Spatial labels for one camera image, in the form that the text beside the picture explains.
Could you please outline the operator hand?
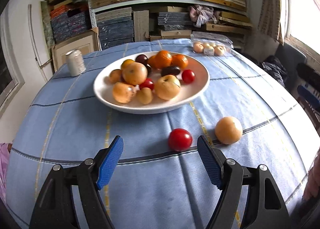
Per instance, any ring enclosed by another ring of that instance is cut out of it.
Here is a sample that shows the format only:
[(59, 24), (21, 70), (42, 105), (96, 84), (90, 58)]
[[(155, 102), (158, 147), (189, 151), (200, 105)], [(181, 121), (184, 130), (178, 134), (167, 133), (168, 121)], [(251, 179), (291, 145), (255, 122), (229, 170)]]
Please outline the operator hand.
[(313, 167), (308, 174), (308, 181), (304, 190), (303, 199), (309, 200), (312, 197), (316, 198), (319, 194), (320, 187), (320, 160), (319, 151), (314, 160)]

